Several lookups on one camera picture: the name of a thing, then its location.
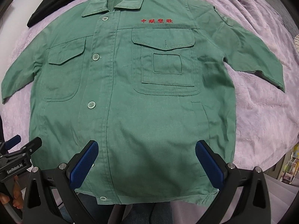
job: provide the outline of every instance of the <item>metal screw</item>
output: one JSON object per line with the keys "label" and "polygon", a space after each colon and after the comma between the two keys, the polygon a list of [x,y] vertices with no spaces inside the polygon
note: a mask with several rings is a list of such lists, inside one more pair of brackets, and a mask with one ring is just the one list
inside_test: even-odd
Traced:
{"label": "metal screw", "polygon": [[255,167],[255,170],[258,172],[258,173],[261,173],[262,172],[262,169],[260,167]]}
{"label": "metal screw", "polygon": [[228,163],[227,166],[230,168],[230,169],[234,169],[236,166],[235,164],[233,164],[232,162]]}
{"label": "metal screw", "polygon": [[32,172],[34,172],[34,173],[36,173],[38,171],[38,167],[34,167],[33,169],[32,169]]}
{"label": "metal screw", "polygon": [[65,163],[61,163],[60,165],[59,165],[59,169],[65,169],[66,168],[66,164]]}

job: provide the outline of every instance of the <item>jacket collar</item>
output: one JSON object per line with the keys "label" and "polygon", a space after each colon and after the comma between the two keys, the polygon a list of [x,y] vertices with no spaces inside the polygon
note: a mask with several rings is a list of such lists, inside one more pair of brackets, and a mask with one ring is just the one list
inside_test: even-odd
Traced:
{"label": "jacket collar", "polygon": [[[108,11],[107,2],[108,0],[90,0],[82,13],[82,17],[86,17],[103,11]],[[115,7],[126,9],[139,9],[141,8],[142,3],[143,0],[122,0]]]}

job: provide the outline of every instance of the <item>side pocket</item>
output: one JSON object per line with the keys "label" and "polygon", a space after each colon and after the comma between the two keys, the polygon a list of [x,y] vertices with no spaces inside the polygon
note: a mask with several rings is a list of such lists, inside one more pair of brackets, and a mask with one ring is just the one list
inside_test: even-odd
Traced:
{"label": "side pocket", "polygon": [[[198,126],[198,140],[204,140],[210,146],[210,137],[209,137],[209,122],[207,118],[206,111],[201,102],[191,102],[194,115],[196,118],[197,126]],[[203,167],[200,165],[199,169],[199,178],[206,176],[206,172]]]}

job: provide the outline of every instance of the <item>finger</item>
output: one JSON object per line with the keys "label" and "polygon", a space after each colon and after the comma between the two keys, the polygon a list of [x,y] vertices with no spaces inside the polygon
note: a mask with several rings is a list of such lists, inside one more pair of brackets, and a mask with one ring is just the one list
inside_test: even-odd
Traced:
{"label": "finger", "polygon": [[13,200],[13,206],[18,208],[18,209],[22,209],[24,205],[24,201],[22,198],[18,198],[18,199],[14,199]]}
{"label": "finger", "polygon": [[21,187],[20,187],[18,181],[15,180],[15,185],[13,187],[13,196],[15,199],[17,199],[20,195],[22,195]]}
{"label": "finger", "polygon": [[0,201],[3,205],[5,205],[10,201],[10,198],[5,194],[0,193]]}

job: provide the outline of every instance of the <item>pocket flap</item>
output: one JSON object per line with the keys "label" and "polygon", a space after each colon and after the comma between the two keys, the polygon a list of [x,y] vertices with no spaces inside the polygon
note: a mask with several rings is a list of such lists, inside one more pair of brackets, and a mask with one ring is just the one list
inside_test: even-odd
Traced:
{"label": "pocket flap", "polygon": [[147,29],[138,28],[132,31],[132,41],[160,50],[190,47],[195,44],[192,29]]}
{"label": "pocket flap", "polygon": [[50,48],[48,63],[60,65],[80,55],[85,48],[85,39],[85,37],[79,38]]}

